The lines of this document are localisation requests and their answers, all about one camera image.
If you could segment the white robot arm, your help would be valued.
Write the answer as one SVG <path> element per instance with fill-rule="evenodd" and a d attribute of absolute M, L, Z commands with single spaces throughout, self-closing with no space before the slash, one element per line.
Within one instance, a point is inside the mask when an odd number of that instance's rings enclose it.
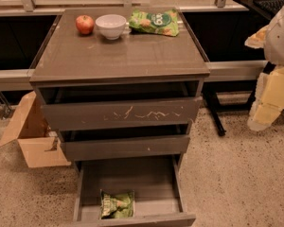
<path fill-rule="evenodd" d="M 255 101 L 247 121 L 250 130 L 263 131 L 284 110 L 284 6 L 267 26 L 250 36 L 245 44 L 254 48 L 262 47 L 265 60 L 275 66 L 271 72 L 259 74 Z"/>

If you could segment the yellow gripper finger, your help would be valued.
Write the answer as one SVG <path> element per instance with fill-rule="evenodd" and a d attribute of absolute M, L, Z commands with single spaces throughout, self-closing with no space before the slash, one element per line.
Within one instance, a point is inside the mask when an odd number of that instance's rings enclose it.
<path fill-rule="evenodd" d="M 245 45 L 254 49 L 264 47 L 267 26 L 262 27 L 259 31 L 248 37 L 245 41 Z"/>
<path fill-rule="evenodd" d="M 252 131 L 264 131 L 281 115 L 283 107 L 259 100 L 253 102 L 247 120 L 247 126 Z"/>

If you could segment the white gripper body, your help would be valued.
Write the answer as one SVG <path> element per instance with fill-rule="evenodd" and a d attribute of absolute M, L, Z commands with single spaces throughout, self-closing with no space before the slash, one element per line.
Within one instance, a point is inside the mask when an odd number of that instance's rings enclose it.
<path fill-rule="evenodd" d="M 264 75 L 264 89 L 259 102 L 263 108 L 284 109 L 284 66 Z"/>

